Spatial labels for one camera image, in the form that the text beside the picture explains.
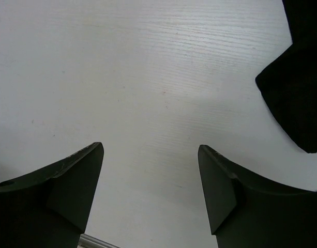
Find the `white table surface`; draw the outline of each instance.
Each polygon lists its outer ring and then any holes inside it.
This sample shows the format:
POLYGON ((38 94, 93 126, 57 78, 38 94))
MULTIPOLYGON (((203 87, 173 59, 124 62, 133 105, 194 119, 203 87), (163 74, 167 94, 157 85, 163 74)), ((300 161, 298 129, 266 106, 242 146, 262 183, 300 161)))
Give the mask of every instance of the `white table surface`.
POLYGON ((0 0, 0 181, 101 141, 87 234, 216 247, 200 144, 317 190, 254 81, 290 44, 281 0, 0 0))

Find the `dark green plastic part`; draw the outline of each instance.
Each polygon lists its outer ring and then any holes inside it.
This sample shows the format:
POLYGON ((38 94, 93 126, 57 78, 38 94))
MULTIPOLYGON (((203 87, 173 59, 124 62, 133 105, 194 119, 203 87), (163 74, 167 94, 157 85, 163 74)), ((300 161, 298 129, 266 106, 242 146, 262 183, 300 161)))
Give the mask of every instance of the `dark green plastic part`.
POLYGON ((0 183, 0 248, 76 248, 85 232, 103 160, 93 143, 0 183))
POLYGON ((317 247, 317 192, 269 180, 208 146, 198 156, 219 248, 317 247))

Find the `white wood grain surface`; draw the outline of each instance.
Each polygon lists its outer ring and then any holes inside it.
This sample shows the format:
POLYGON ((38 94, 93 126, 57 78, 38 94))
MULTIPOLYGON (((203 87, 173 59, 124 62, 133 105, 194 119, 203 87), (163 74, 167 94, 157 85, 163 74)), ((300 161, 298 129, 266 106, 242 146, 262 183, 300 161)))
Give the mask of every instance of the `white wood grain surface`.
POLYGON ((101 141, 89 235, 216 247, 200 144, 317 189, 254 82, 290 44, 281 0, 0 0, 0 181, 101 141))

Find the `black cloth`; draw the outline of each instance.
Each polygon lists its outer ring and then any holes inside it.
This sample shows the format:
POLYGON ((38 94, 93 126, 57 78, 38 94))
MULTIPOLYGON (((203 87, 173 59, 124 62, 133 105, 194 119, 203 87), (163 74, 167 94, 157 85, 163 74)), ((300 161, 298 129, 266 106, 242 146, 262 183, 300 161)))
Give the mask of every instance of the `black cloth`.
POLYGON ((317 0, 283 0, 293 44, 257 77, 277 122, 304 151, 317 152, 317 0))

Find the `metal rod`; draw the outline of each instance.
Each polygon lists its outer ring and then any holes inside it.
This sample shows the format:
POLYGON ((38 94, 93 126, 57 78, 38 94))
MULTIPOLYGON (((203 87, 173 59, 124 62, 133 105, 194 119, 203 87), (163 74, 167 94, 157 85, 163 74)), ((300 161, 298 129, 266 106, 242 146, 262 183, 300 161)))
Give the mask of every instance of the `metal rod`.
POLYGON ((80 235, 79 245, 85 248, 119 248, 87 234, 80 235))

